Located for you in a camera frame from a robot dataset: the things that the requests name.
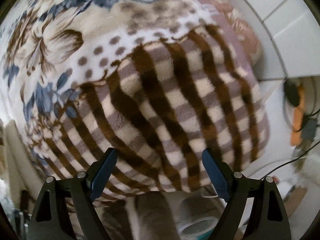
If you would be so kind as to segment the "pink quilted pajama legs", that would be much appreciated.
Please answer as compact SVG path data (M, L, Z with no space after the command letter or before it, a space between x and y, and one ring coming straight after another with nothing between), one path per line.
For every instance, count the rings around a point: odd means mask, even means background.
M139 239L180 239L170 206L161 192L134 198ZM111 239L134 239L125 200L104 208L101 221Z

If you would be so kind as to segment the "orange power strip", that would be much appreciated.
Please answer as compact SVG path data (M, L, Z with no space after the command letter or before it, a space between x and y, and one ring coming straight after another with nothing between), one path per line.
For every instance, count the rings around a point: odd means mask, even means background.
M303 85L298 86L298 92L300 95L300 105L294 108L293 111L293 127L295 130L302 129L303 113L305 110L305 88ZM302 142L302 131L291 132L290 145L298 146Z

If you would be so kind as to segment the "white bed headboard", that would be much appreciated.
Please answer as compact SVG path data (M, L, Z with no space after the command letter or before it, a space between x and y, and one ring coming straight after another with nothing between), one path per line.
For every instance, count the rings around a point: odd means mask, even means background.
M304 0L230 0L253 27L263 55L258 80L319 75L319 23Z

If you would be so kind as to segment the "floral bed blanket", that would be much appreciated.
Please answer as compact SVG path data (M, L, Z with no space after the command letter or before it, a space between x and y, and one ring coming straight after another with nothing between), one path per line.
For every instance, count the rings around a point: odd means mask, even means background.
M41 178L117 149L105 204L196 191L205 148L242 171L269 137L240 41L198 0L17 0L1 22L1 101Z

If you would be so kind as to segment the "pink mattress sheet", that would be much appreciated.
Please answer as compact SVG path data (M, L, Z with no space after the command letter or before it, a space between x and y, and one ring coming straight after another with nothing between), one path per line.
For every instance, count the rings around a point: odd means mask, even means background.
M246 21L242 13L233 7L230 0L198 1L207 7L212 7L225 17L240 41L246 57L251 65L255 65L263 55L263 47L252 26Z

